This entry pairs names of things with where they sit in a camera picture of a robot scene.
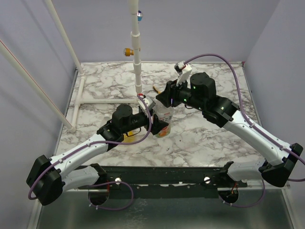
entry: gray wall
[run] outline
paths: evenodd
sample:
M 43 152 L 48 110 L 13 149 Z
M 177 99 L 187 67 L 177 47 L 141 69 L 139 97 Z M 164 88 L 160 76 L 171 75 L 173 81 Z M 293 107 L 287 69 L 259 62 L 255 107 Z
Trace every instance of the gray wall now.
M 179 61 L 213 52 L 245 61 L 279 0 L 140 0 L 141 59 Z M 82 62 L 131 61 L 127 0 L 53 0 Z M 218 59 L 205 58 L 202 61 Z
M 0 39 L 63 111 L 74 72 L 42 0 L 2 0 Z M 61 122 L 0 54 L 0 222 L 24 229 L 32 201 L 26 178 L 38 156 L 50 156 Z
M 303 146 L 304 9 L 304 0 L 281 0 L 245 64 L 264 127 L 289 143 L 298 142 Z M 305 167 L 300 162 L 291 177 L 305 177 Z M 292 183 L 295 208 L 305 226 L 304 191 L 304 183 Z

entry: white marble surface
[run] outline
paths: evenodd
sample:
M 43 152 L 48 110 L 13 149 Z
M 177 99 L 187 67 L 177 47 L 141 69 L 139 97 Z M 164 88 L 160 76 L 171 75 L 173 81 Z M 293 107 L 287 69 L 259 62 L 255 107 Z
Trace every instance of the white marble surface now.
M 83 63 L 87 80 L 82 97 L 89 98 L 134 98 L 134 74 L 132 63 Z M 143 93 L 155 97 L 155 85 L 163 89 L 168 80 L 177 78 L 173 63 L 143 63 Z M 238 103 L 233 75 L 225 64 L 192 64 L 193 71 L 206 72 L 216 81 L 217 94 Z M 234 69 L 241 87 L 245 110 L 256 120 L 255 111 L 241 65 Z M 71 120 L 73 104 L 78 91 L 78 77 L 72 95 L 67 117 Z M 63 153 L 86 139 L 103 125 L 105 115 L 115 111 L 118 104 L 83 104 L 78 116 L 77 131 L 63 129 L 57 154 Z M 140 139 L 142 130 L 135 139 Z M 100 163 L 109 166 L 167 166 L 205 167 L 223 166 L 228 161 L 245 162 L 257 160 L 259 154 L 246 142 L 234 134 L 207 122 L 202 114 L 194 109 L 187 110 L 183 105 L 175 108 L 171 133 L 164 138 L 152 135 L 136 145 L 117 146 L 87 163 Z

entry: blue object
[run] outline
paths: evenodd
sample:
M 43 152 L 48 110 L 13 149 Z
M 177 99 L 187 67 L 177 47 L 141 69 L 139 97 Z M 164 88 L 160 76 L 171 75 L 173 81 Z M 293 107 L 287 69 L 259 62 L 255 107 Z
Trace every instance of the blue object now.
M 138 21 L 141 21 L 141 20 L 142 20 L 142 17 L 143 17 L 142 12 L 141 12 L 141 11 L 138 11 L 137 15 L 138 15 Z

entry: marble table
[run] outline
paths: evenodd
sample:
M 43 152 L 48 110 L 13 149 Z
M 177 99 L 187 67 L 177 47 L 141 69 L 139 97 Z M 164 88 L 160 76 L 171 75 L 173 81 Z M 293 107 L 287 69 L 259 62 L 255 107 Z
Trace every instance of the marble table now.
M 129 62 L 82 63 L 87 75 L 83 90 L 84 99 L 134 98 L 133 65 Z M 162 90 L 168 80 L 177 78 L 173 63 L 143 63 L 143 93 L 155 97 L 155 85 Z M 233 75 L 222 63 L 192 64 L 192 73 L 206 72 L 216 81 L 217 94 L 238 103 Z M 234 64 L 242 91 L 247 114 L 257 120 L 243 69 Z M 80 77 L 77 78 L 67 118 L 71 120 Z M 69 133 L 64 127 L 56 154 L 63 153 L 90 138 L 103 125 L 105 115 L 111 116 L 118 104 L 83 104 L 79 110 L 77 131 Z M 136 104 L 131 105 L 134 113 Z M 140 139 L 146 130 L 135 136 Z M 199 111 L 174 110 L 171 133 L 164 138 L 152 135 L 136 145 L 117 146 L 109 152 L 89 160 L 86 165 L 99 163 L 104 166 L 166 166 L 166 167 L 219 167 L 228 161 L 246 162 L 257 160 L 260 155 L 239 137 L 207 122 Z

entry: gray floor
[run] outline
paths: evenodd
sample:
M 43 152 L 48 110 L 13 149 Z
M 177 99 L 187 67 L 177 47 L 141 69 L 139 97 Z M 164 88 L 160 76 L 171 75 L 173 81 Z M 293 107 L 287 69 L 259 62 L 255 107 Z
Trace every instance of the gray floor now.
M 242 190 L 239 204 L 255 202 L 261 190 Z M 110 200 L 118 207 L 127 200 Z M 232 208 L 219 199 L 137 199 L 123 211 L 89 207 L 87 192 L 64 193 L 43 207 L 39 229 L 291 229 L 282 191 L 267 190 L 264 201 L 252 208 Z

